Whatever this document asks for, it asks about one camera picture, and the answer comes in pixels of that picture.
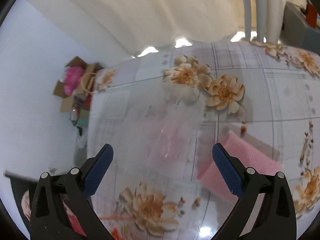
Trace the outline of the brown cardboard box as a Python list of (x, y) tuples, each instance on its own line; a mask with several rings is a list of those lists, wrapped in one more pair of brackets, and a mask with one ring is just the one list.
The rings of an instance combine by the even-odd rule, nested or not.
[(65, 65), (63, 75), (53, 90), (53, 95), (62, 99), (61, 113), (71, 112), (76, 99), (86, 100), (92, 91), (94, 75), (101, 69), (99, 63), (87, 64), (78, 56)]

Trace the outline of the cream patterned curtain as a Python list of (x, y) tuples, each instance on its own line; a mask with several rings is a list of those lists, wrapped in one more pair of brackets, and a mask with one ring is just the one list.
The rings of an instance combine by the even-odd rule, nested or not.
[(129, 54), (176, 38), (215, 42), (239, 30), (274, 41), (284, 5), (293, 0), (27, 0), (66, 30), (85, 16)]

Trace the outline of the floral tablecloth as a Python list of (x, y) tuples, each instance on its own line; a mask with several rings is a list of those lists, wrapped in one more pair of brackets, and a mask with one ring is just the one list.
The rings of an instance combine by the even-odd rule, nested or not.
[(297, 235), (319, 212), (319, 56), (294, 47), (248, 42), (198, 43), (149, 54), (98, 72), (88, 155), (117, 145), (129, 95), (139, 81), (161, 79), (200, 90), (202, 121), (182, 179), (130, 173), (113, 163), (92, 197), (100, 216), (132, 216), (133, 239), (210, 239), (235, 202), (196, 179), (212, 147), (232, 131), (281, 164), (296, 202)]

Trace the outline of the clear plastic bag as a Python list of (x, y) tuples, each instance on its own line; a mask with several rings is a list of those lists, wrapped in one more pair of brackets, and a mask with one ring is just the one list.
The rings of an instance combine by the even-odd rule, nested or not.
[(119, 166), (182, 179), (202, 114), (198, 88), (161, 79), (135, 83), (114, 148)]

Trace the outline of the grey cabinet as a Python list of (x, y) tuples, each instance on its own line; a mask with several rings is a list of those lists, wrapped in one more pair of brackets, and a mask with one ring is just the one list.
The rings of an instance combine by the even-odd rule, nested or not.
[(308, 25), (300, 7), (290, 2), (285, 4), (280, 40), (283, 44), (319, 54), (319, 28)]

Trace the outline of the red thermos bottle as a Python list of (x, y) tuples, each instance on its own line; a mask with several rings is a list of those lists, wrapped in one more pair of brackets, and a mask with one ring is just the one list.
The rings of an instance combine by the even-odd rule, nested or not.
[(317, 28), (317, 11), (311, 3), (306, 5), (305, 20), (310, 27)]

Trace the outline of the pink plush item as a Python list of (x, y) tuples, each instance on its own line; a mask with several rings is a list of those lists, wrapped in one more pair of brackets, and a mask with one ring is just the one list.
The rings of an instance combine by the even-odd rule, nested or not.
[(81, 66), (68, 67), (64, 78), (64, 93), (71, 96), (77, 89), (80, 80), (84, 74), (84, 68)]

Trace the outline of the orange snack wrapper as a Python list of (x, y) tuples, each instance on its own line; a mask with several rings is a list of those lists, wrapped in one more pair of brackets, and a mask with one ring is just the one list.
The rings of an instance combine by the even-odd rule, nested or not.
[(114, 239), (133, 239), (133, 235), (130, 232), (131, 223), (133, 222), (132, 216), (110, 215), (100, 216), (99, 219)]

